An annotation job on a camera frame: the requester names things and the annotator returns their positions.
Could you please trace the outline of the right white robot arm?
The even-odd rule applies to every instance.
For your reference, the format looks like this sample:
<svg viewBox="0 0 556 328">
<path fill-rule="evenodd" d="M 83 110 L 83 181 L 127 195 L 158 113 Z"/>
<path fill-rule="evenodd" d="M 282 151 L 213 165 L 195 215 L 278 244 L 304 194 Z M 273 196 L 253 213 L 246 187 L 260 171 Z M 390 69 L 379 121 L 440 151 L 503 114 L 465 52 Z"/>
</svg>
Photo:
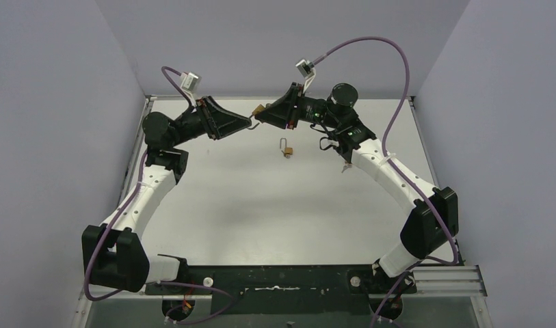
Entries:
<svg viewBox="0 0 556 328">
<path fill-rule="evenodd" d="M 439 189 L 396 159 L 375 133 L 360 120 L 354 106 L 358 91 L 339 83 L 326 99 L 310 98 L 304 86 L 292 83 L 284 96 L 259 105 L 253 117 L 261 123 L 291 129 L 307 122 L 328 141 L 346 165 L 357 167 L 376 181 L 406 213 L 397 244 L 372 265 L 373 285 L 392 290 L 404 273 L 429 258 L 444 244 L 456 250 L 458 196 L 449 187 Z"/>
</svg>

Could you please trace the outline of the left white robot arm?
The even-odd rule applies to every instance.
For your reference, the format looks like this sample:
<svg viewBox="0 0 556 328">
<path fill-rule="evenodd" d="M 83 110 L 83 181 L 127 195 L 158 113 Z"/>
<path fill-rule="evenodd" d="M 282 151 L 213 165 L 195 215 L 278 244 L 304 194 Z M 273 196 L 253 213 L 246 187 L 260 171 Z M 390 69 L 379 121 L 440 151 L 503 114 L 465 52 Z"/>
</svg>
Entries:
<svg viewBox="0 0 556 328">
<path fill-rule="evenodd" d="M 221 140 L 250 128 L 249 117 L 228 111 L 212 97 L 196 101 L 195 107 L 172 119 L 151 111 L 142 120 L 146 151 L 141 157 L 137 180 L 117 209 L 100 225 L 89 225 L 82 234 L 84 283 L 87 298 L 96 300 L 90 286 L 138 292 L 157 282 L 174 292 L 189 285 L 190 273 L 183 258 L 149 256 L 142 235 L 166 195 L 183 177 L 189 153 L 177 149 L 187 141 L 206 135 Z"/>
</svg>

